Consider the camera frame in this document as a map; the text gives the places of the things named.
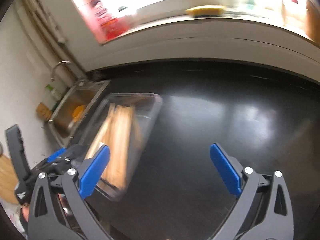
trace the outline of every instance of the red object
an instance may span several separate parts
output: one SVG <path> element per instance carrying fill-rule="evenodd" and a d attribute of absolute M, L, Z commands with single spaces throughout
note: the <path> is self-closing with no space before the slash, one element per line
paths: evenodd
<path fill-rule="evenodd" d="M 298 0 L 291 0 L 292 2 L 296 3 L 296 4 L 299 4 L 298 3 Z"/>
<path fill-rule="evenodd" d="M 112 40 L 129 30 L 129 26 L 121 18 L 113 18 L 101 25 L 106 30 L 107 41 Z"/>

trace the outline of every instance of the blue gripper pad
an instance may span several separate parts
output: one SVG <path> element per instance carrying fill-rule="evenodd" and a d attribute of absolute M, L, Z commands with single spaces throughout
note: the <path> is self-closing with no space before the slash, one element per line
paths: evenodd
<path fill-rule="evenodd" d="M 210 158 L 214 166 L 216 166 L 229 192 L 232 195 L 239 197 L 242 192 L 241 178 L 216 143 L 212 144 L 210 147 Z"/>
<path fill-rule="evenodd" d="M 94 187 L 97 185 L 109 160 L 110 150 L 106 145 L 101 146 L 93 158 L 84 160 L 82 165 L 86 165 L 85 162 L 91 163 L 79 180 L 79 195 L 82 199 L 93 193 Z"/>
<path fill-rule="evenodd" d="M 47 162 L 52 163 L 56 158 L 64 154 L 66 150 L 67 150 L 66 148 L 61 148 L 60 150 L 56 151 L 54 154 L 48 157 Z"/>

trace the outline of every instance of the yellow sponge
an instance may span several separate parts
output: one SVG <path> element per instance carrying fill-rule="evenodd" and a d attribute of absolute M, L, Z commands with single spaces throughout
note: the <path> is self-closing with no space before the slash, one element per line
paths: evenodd
<path fill-rule="evenodd" d="M 202 5 L 186 10 L 186 13 L 191 17 L 208 17 L 221 16 L 224 11 L 224 6 L 221 5 Z"/>

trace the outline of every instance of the dark countertop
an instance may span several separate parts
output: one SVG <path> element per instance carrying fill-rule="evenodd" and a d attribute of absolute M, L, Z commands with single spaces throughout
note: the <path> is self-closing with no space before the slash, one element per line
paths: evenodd
<path fill-rule="evenodd" d="M 295 238 L 319 207 L 318 94 L 278 73 L 270 80 L 224 68 L 218 74 L 196 67 L 139 72 L 138 66 L 127 74 L 100 72 L 112 79 L 106 94 L 152 92 L 163 98 L 126 195 L 119 202 L 97 192 L 88 198 L 102 220 L 128 238 L 191 240 L 214 233 L 235 202 L 210 160 L 214 142 L 259 173 L 283 173 Z"/>

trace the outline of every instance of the stainless steel sink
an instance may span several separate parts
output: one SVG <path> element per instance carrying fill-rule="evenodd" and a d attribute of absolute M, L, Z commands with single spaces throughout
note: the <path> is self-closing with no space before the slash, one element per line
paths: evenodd
<path fill-rule="evenodd" d="M 86 113 L 109 83 L 109 80 L 95 83 L 78 82 L 70 88 L 49 120 L 49 129 L 61 147 L 69 145 Z M 73 122 L 72 113 L 81 105 L 85 105 L 85 109 L 80 119 Z"/>

